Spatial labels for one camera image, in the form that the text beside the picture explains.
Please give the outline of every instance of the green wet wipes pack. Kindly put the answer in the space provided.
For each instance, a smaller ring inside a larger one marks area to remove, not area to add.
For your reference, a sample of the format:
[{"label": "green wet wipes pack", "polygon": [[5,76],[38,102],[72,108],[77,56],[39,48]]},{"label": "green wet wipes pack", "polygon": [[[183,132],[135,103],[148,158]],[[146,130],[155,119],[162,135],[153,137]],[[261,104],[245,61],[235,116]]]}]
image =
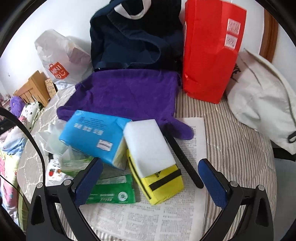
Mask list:
[{"label": "green wet wipes pack", "polygon": [[133,178],[130,174],[98,180],[86,203],[135,203]]}]

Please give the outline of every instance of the red paper bag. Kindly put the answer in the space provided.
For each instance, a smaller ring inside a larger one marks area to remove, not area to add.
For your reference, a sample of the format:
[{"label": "red paper bag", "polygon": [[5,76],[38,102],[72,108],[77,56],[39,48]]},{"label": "red paper bag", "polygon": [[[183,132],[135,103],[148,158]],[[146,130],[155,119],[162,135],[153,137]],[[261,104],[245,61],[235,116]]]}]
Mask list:
[{"label": "red paper bag", "polygon": [[219,103],[242,43],[247,11],[220,0],[185,4],[183,89],[188,96]]}]

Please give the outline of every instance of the purple plush toy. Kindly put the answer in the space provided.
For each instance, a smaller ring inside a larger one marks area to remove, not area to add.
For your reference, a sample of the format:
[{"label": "purple plush toy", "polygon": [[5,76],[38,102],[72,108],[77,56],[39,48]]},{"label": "purple plush toy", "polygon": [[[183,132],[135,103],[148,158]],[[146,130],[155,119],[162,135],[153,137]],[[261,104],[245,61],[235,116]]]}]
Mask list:
[{"label": "purple plush toy", "polygon": [[180,76],[174,71],[117,69],[93,73],[75,86],[76,92],[57,116],[68,121],[76,110],[114,115],[133,121],[155,119],[180,139],[192,139],[193,131],[174,118]]},{"label": "purple plush toy", "polygon": [[19,96],[13,96],[10,99],[10,112],[14,114],[17,118],[20,117],[24,107],[25,103]]}]

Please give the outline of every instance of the white plastic bag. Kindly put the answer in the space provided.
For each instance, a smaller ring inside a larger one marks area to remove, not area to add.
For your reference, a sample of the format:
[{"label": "white plastic bag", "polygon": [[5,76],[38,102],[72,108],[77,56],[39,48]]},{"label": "white plastic bag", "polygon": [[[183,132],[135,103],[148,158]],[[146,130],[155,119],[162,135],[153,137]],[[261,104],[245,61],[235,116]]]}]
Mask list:
[{"label": "white plastic bag", "polygon": [[47,156],[48,153],[60,156],[68,149],[68,146],[59,140],[66,123],[66,121],[58,119],[55,124],[50,123],[46,130],[35,134],[35,140],[43,151],[43,156]]},{"label": "white plastic bag", "polygon": [[49,77],[63,88],[86,79],[92,72],[91,57],[69,38],[53,29],[35,41],[40,60]]},{"label": "white plastic bag", "polygon": [[79,171],[84,170],[92,161],[93,157],[88,157],[81,152],[72,149],[71,146],[58,157],[62,172],[71,177],[75,177]]}]

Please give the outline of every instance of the white wall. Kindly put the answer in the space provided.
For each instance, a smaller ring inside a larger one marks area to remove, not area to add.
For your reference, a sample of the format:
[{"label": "white wall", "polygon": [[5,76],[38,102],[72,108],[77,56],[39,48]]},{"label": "white wall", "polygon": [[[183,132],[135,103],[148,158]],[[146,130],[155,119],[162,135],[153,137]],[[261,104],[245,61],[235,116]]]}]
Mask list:
[{"label": "white wall", "polygon": [[281,26],[272,64],[284,75],[296,92],[296,47]]},{"label": "white wall", "polygon": [[4,97],[5,95],[7,95],[7,92],[2,84],[2,82],[0,81],[0,94]]},{"label": "white wall", "polygon": [[[0,58],[0,81],[13,94],[36,71],[44,71],[34,41],[53,28],[64,36],[73,36],[90,53],[89,20],[110,0],[47,0],[19,28]],[[184,19],[184,4],[180,18]],[[264,11],[255,0],[233,0],[247,10],[242,48],[259,52],[264,28]]]}]

